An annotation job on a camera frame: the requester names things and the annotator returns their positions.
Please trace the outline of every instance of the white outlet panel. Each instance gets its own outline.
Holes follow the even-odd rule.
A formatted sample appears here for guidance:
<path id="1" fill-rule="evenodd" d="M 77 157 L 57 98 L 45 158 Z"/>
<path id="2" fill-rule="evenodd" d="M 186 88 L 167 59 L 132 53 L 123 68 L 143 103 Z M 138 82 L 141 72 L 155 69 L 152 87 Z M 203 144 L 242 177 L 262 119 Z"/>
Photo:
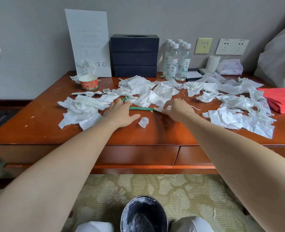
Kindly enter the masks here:
<path id="1" fill-rule="evenodd" d="M 243 55 L 249 40 L 221 39 L 215 54 Z"/>

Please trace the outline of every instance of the wooden table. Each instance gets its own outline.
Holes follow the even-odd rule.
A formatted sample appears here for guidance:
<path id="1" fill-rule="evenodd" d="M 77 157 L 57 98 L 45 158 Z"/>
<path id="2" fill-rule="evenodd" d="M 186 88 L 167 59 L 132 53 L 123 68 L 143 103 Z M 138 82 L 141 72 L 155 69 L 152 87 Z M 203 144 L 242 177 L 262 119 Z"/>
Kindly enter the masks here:
<path id="1" fill-rule="evenodd" d="M 57 104 L 70 94 L 82 92 L 65 74 L 35 100 L 23 108 L 15 117 L 0 127 L 0 159 L 7 162 L 7 168 L 23 170 L 40 160 L 53 149 L 82 131 L 79 125 L 68 125 L 63 129 L 58 124 L 66 109 Z M 150 81 L 165 80 L 148 78 Z M 99 90 L 118 87 L 118 78 L 100 78 Z M 221 102 L 217 99 L 203 103 L 195 97 L 188 97 L 185 89 L 174 97 L 186 100 L 201 109 L 199 115 L 208 110 L 216 110 Z M 159 112 L 130 110 L 130 115 L 140 113 L 148 117 L 145 129 L 138 120 L 113 133 L 100 154 L 92 173 L 134 173 L 134 174 L 217 174 L 217 170 L 200 148 L 188 129 L 179 122 Z M 285 157 L 285 114 L 275 113 L 277 120 L 273 139 L 249 132 L 246 129 L 232 130 L 250 138 Z"/>

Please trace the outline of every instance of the trash can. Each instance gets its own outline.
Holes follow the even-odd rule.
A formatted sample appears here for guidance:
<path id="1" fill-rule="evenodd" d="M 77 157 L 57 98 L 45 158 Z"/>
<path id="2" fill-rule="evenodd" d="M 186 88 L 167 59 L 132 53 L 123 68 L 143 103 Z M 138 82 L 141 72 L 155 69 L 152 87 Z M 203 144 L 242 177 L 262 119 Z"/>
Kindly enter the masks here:
<path id="1" fill-rule="evenodd" d="M 120 228 L 121 232 L 167 232 L 167 215 L 155 198 L 137 196 L 125 206 Z"/>

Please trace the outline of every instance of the red patterned cup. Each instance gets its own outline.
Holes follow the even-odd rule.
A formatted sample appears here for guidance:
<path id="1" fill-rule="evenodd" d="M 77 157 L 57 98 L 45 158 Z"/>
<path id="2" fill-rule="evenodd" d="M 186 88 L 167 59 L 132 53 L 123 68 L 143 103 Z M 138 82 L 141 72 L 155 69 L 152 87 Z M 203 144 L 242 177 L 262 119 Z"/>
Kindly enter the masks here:
<path id="1" fill-rule="evenodd" d="M 78 80 L 80 81 L 80 84 L 85 91 L 91 91 L 98 88 L 98 78 L 96 75 L 88 74 L 79 77 Z"/>

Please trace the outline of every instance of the clear water bottle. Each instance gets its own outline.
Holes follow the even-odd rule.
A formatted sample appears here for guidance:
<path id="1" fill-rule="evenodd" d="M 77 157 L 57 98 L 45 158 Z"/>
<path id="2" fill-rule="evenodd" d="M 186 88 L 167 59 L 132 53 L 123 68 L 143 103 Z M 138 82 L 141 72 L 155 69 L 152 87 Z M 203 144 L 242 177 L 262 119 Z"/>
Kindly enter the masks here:
<path id="1" fill-rule="evenodd" d="M 168 56 L 168 72 L 165 75 L 166 80 L 174 80 L 176 77 L 176 71 L 177 71 L 177 67 L 178 67 L 178 57 L 179 54 L 177 52 L 179 48 L 179 44 L 175 43 L 172 45 L 172 49 L 171 52 L 169 53 Z"/>
<path id="2" fill-rule="evenodd" d="M 178 49 L 178 53 L 180 54 L 182 50 L 184 50 L 184 45 L 186 44 L 186 41 L 182 41 L 179 44 L 179 49 Z"/>
<path id="3" fill-rule="evenodd" d="M 163 74 L 164 74 L 164 68 L 165 68 L 165 53 L 166 53 L 166 50 L 169 48 L 169 43 L 172 42 L 172 39 L 167 39 L 166 40 L 166 45 L 164 47 L 164 50 L 163 50 Z"/>
<path id="4" fill-rule="evenodd" d="M 168 73 L 168 69 L 169 69 L 169 66 L 168 66 L 168 56 L 169 56 L 169 53 L 171 52 L 172 45 L 174 43 L 175 43 L 174 41 L 170 42 L 169 43 L 169 47 L 167 47 L 167 50 L 165 51 L 164 67 L 163 67 L 163 75 L 164 76 L 166 76 L 166 74 Z"/>
<path id="5" fill-rule="evenodd" d="M 191 54 L 189 52 L 190 48 L 191 44 L 185 44 L 184 50 L 179 55 L 176 80 L 183 81 L 186 79 L 186 74 L 188 73 L 188 66 L 190 65 L 191 60 Z"/>

